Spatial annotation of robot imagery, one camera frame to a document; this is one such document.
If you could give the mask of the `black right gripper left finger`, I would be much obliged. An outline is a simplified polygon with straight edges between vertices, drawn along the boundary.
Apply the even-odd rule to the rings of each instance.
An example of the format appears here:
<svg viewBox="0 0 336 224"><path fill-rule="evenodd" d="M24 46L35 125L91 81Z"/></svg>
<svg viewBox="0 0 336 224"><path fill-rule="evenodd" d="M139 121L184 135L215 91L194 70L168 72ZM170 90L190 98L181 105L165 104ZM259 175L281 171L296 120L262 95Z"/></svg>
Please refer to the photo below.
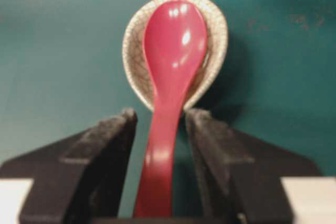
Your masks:
<svg viewBox="0 0 336 224"><path fill-rule="evenodd" d="M1 165L1 223L89 223L118 214L137 126L132 108Z"/></svg>

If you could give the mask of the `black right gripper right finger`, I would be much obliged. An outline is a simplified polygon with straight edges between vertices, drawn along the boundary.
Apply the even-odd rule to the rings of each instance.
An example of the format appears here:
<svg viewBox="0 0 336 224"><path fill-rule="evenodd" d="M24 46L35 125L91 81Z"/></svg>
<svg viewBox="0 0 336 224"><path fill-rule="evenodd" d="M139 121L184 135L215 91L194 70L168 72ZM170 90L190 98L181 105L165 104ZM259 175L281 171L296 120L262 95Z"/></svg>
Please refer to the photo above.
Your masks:
<svg viewBox="0 0 336 224"><path fill-rule="evenodd" d="M301 154L185 112L203 214L222 223L335 223L335 177Z"/></svg>

